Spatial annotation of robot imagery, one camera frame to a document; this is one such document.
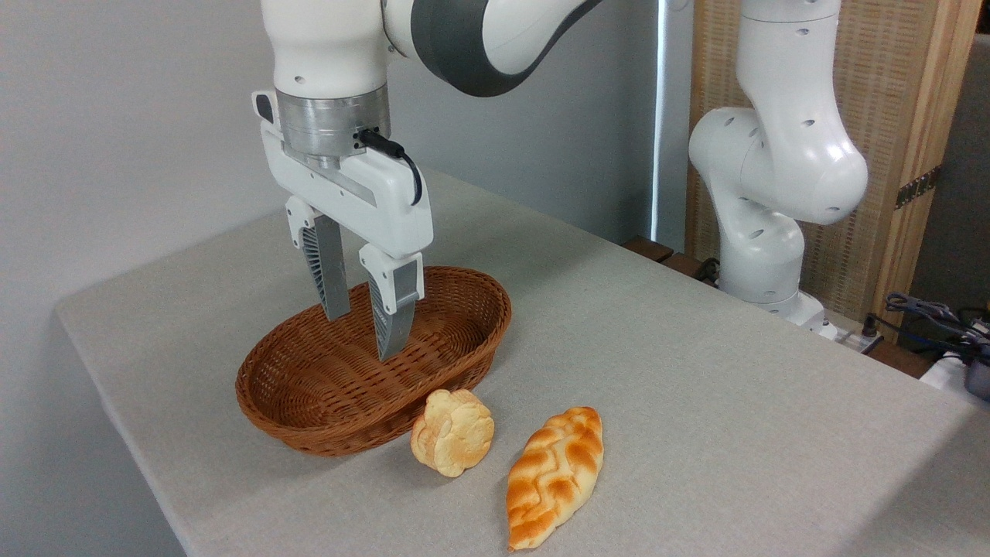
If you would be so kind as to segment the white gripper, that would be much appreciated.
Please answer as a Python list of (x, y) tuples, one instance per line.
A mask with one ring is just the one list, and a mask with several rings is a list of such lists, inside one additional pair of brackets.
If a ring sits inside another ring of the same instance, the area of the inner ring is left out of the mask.
[(327, 320), (350, 312), (339, 223), (368, 242), (358, 257), (369, 275), (376, 345), (385, 362), (405, 349), (416, 302), (425, 297), (418, 251), (434, 241), (425, 179), (416, 166), (378, 149), (328, 162), (298, 154), (283, 137), (275, 92), (252, 96), (270, 172), (293, 195), (285, 205), (293, 244), (305, 257)]

